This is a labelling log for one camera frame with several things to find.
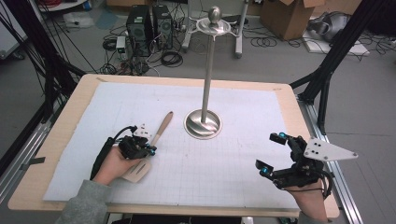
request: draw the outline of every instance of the gray sleeve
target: gray sleeve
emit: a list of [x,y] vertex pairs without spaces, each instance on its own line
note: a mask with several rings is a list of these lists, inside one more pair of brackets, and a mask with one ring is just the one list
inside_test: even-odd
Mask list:
[[300,215],[298,216],[298,223],[299,224],[323,224],[323,223],[328,223],[328,222],[314,220],[313,218],[308,217],[303,212],[300,212]]
[[84,180],[78,195],[67,202],[56,224],[103,223],[107,205],[106,197],[110,187]]

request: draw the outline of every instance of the grid paper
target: grid paper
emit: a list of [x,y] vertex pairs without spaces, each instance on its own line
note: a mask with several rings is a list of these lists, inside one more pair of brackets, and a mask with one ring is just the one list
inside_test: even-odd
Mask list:
[[203,88],[101,83],[67,145],[45,201],[67,201],[77,195],[83,179],[109,136],[129,125],[145,123],[154,136],[164,116],[174,116],[157,143],[152,165],[138,183],[112,183],[112,203],[227,207],[297,208],[288,193],[259,175],[255,160],[276,170],[291,165],[290,149],[269,140],[285,132],[271,91],[212,88],[208,109],[222,122],[221,133],[198,140],[183,127],[185,117],[201,108]]

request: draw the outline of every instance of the round metal base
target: round metal base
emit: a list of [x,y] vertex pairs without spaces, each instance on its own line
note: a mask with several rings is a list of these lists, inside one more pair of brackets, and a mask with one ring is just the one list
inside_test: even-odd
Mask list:
[[202,110],[194,110],[184,120],[184,128],[194,138],[206,140],[216,137],[221,131],[220,117],[214,112],[207,110],[205,123],[201,122]]

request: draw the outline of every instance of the black pole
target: black pole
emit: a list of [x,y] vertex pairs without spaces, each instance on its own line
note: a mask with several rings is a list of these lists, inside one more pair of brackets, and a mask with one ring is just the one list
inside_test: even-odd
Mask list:
[[291,87],[294,89],[308,83],[305,90],[298,95],[299,99],[308,105],[312,105],[315,98],[321,92],[318,126],[322,134],[326,134],[324,124],[332,74],[341,61],[347,56],[350,49],[359,39],[378,10],[387,1],[388,0],[362,0],[355,13],[346,24],[345,29],[335,38],[332,48],[319,68],[314,73],[290,83]]

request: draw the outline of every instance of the chrome pole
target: chrome pole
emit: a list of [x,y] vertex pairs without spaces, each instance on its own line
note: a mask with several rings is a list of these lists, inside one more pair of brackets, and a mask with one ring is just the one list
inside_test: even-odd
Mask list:
[[202,123],[206,123],[207,103],[209,101],[210,82],[212,80],[213,55],[215,52],[215,37],[209,35],[207,43],[208,43],[207,44],[208,52],[206,54],[206,77],[205,77],[205,85],[204,85],[204,98],[202,101],[202,115],[201,115]]

